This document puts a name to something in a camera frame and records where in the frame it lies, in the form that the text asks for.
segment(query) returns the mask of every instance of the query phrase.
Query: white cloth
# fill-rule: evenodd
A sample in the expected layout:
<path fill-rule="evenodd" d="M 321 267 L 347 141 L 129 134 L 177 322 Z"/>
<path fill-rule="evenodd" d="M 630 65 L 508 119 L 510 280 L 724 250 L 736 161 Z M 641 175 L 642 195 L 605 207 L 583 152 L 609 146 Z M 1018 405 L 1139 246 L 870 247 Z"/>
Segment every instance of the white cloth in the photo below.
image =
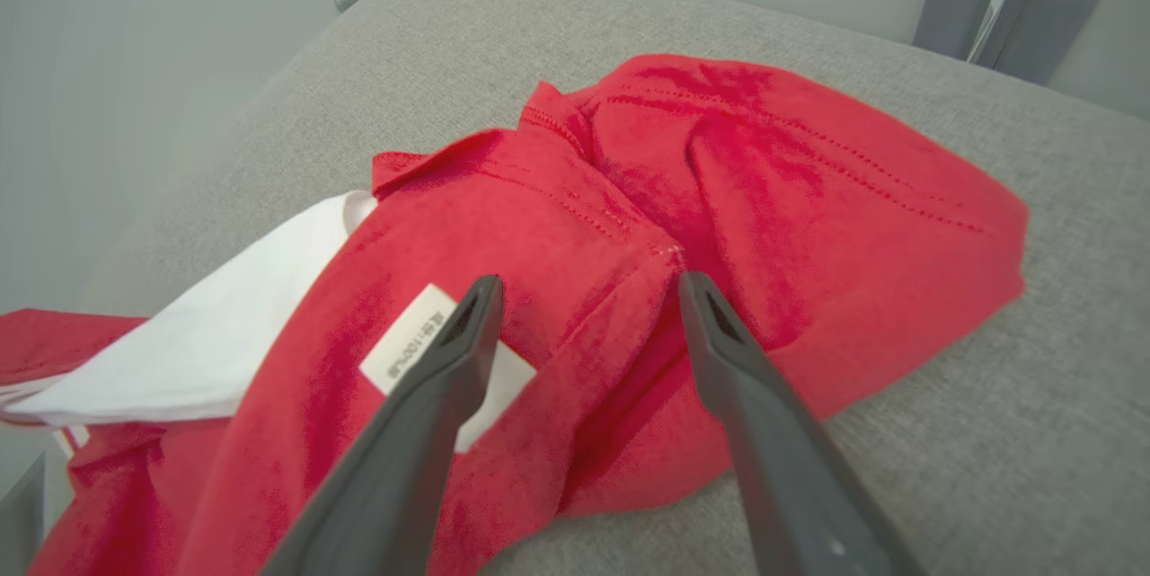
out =
<path fill-rule="evenodd" d="M 3 409 L 53 425 L 233 415 L 296 306 L 375 205 L 366 191 L 313 205 L 71 374 Z"/>
<path fill-rule="evenodd" d="M 423 359 L 428 346 L 445 325 L 447 315 L 457 306 L 439 286 L 424 286 L 396 322 L 388 327 L 375 347 L 367 352 L 360 362 L 360 371 L 379 392 L 391 394 L 402 376 Z M 535 375 L 535 368 L 512 347 L 503 340 L 497 343 L 494 358 L 491 360 L 491 375 L 488 377 L 488 392 L 480 409 L 455 433 L 455 452 L 466 453 L 471 448 L 504 410 L 511 407 L 512 401 Z"/>

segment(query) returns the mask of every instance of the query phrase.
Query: white care label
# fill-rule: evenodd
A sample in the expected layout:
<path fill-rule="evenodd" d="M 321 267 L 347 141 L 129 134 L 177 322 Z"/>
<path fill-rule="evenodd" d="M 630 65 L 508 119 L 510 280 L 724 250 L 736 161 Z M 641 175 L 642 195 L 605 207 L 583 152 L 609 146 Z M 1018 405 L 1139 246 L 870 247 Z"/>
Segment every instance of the white care label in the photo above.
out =
<path fill-rule="evenodd" d="M 451 317 L 452 310 L 455 310 L 455 301 L 438 286 L 429 284 L 371 347 L 360 363 L 360 371 L 383 395 L 391 394 L 399 379 L 423 358 L 423 352 Z M 480 409 L 460 425 L 455 452 L 463 453 L 471 448 L 471 444 L 496 423 L 535 374 L 535 368 L 512 347 L 501 340 L 497 343 L 488 393 Z"/>

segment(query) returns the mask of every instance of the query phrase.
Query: gray cushion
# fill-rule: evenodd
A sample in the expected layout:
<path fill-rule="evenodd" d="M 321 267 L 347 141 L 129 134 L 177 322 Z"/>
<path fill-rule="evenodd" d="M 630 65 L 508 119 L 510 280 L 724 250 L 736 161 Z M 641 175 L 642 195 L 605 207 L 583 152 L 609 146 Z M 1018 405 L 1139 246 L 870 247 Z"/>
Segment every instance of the gray cushion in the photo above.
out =
<path fill-rule="evenodd" d="M 361 0 L 209 162 L 137 220 L 87 307 L 151 314 L 377 151 L 514 125 L 538 80 L 630 55 L 782 66 L 867 101 L 1032 210 L 1025 297 L 830 428 L 933 574 L 1150 565 L 1150 125 L 904 45 L 726 0 Z M 653 512 L 566 520 L 490 574 L 751 573 L 730 477 Z"/>

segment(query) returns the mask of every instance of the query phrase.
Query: gray fabric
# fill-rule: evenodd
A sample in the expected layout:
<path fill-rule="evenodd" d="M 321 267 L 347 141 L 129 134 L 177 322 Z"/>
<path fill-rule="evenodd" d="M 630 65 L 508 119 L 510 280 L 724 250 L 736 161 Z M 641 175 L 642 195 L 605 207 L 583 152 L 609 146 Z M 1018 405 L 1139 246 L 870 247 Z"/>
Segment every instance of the gray fabric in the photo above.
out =
<path fill-rule="evenodd" d="M 377 151 L 514 125 L 538 80 L 630 55 L 782 66 L 902 118 L 1029 205 L 1025 297 L 830 428 L 933 574 L 1150 565 L 1150 125 L 987 69 L 726 0 L 361 0 L 137 220 L 87 306 L 150 314 Z M 488 574 L 747 574 L 730 477 L 560 521 Z"/>

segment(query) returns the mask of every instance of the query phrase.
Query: red cloth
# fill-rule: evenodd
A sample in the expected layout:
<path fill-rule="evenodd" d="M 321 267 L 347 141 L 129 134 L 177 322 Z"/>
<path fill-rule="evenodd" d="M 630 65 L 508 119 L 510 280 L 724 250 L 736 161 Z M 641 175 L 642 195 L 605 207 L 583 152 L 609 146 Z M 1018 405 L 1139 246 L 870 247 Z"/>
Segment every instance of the red cloth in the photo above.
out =
<path fill-rule="evenodd" d="M 169 452 L 172 425 L 79 467 L 130 463 L 52 546 L 124 524 L 151 536 L 144 548 L 41 554 L 33 575 L 256 573 L 381 405 L 358 366 L 429 282 L 460 298 L 500 274 L 501 337 L 538 368 L 457 454 L 431 574 L 474 573 L 557 515 L 662 505 L 729 468 L 691 383 L 685 269 L 711 274 L 823 417 L 1022 291 L 1026 208 L 1005 187 L 875 109 L 747 63 L 650 55 L 578 93 L 542 84 L 518 130 L 382 154 L 374 176 L 379 207 L 225 428 L 198 424 Z"/>
<path fill-rule="evenodd" d="M 21 309 L 0 317 L 0 387 L 60 376 L 147 318 Z"/>

